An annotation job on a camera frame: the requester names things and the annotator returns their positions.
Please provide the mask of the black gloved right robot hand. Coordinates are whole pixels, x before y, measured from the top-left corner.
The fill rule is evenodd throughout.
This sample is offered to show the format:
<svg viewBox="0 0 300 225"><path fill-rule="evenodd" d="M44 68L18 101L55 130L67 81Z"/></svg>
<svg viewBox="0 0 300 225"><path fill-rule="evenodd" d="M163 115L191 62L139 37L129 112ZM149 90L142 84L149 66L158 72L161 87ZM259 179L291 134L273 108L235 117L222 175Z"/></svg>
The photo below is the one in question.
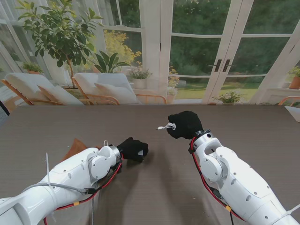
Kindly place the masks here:
<svg viewBox="0 0 300 225"><path fill-rule="evenodd" d="M204 131L198 115L192 111L183 111L168 116L170 123L176 125L176 129L168 128L168 134L175 138L185 138L191 140L196 136L197 132Z"/></svg>

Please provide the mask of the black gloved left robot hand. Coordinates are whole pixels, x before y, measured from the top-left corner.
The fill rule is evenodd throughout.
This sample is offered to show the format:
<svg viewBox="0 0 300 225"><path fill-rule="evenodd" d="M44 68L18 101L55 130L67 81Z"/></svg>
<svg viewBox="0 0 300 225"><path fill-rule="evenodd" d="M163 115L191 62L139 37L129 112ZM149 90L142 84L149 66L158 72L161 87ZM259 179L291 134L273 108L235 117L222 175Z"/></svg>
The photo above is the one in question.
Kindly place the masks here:
<svg viewBox="0 0 300 225"><path fill-rule="evenodd" d="M138 163L142 163L149 152L147 143L135 140L132 137L119 144L117 148L124 159Z"/></svg>

